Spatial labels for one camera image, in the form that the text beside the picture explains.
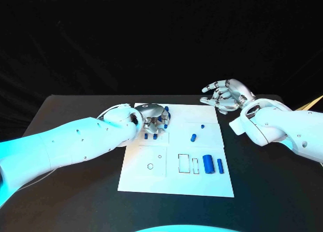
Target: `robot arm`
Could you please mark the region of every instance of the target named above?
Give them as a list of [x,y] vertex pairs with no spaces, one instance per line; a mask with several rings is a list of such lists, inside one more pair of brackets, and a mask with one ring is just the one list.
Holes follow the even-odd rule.
[[278,101],[256,99],[239,81],[230,79],[223,83],[227,88],[224,93],[229,92],[227,100],[233,101],[235,107],[226,108],[226,100],[220,96],[214,99],[214,93],[211,99],[201,98],[200,102],[216,106],[222,114],[242,109],[239,117],[229,123],[235,134],[245,132],[259,146],[278,142],[297,155],[323,163],[323,113],[291,111]]
[[43,133],[0,143],[0,207],[38,175],[128,145],[142,127],[149,131],[145,118],[155,121],[164,108],[157,104],[146,104],[146,108],[157,112],[141,113],[128,104],[116,105],[97,118],[83,118]]

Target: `black table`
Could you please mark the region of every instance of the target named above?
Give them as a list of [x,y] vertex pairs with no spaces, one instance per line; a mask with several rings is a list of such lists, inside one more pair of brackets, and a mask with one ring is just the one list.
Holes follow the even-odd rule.
[[[200,96],[50,96],[24,136],[96,117],[119,103],[200,104]],[[278,96],[259,97],[281,101]],[[174,224],[239,231],[323,231],[323,169],[271,143],[256,146],[217,113],[235,198],[120,192],[125,147],[58,168],[0,210],[0,231],[133,231]]]

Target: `white paper sheet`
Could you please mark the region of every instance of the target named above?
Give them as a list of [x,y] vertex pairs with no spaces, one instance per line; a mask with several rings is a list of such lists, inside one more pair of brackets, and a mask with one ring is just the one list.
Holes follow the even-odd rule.
[[[145,140],[141,131],[126,146],[118,191],[233,197],[214,107],[159,105],[168,106],[171,115],[165,133],[155,140],[149,134]],[[196,134],[194,142],[190,142],[191,134]],[[187,154],[190,173],[178,172],[178,154]],[[213,158],[213,174],[204,173],[201,156],[207,154]],[[219,174],[217,159],[222,159],[223,174]]]

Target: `black curtain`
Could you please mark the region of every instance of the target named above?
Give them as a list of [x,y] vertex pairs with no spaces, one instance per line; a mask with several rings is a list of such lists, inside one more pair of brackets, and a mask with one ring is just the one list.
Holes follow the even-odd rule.
[[323,94],[323,5],[0,3],[0,140],[50,94],[200,94],[230,78],[291,108]]

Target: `blue block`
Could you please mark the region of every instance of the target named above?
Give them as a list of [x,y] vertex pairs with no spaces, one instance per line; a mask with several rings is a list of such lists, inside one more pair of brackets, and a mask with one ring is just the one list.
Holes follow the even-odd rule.
[[191,138],[190,138],[190,141],[193,142],[196,139],[196,134],[191,134]]
[[204,173],[211,174],[214,173],[213,163],[211,163],[211,156],[204,155],[203,158],[203,165],[204,165]]
[[223,174],[222,160],[220,159],[217,159],[217,165],[219,165],[219,174]]

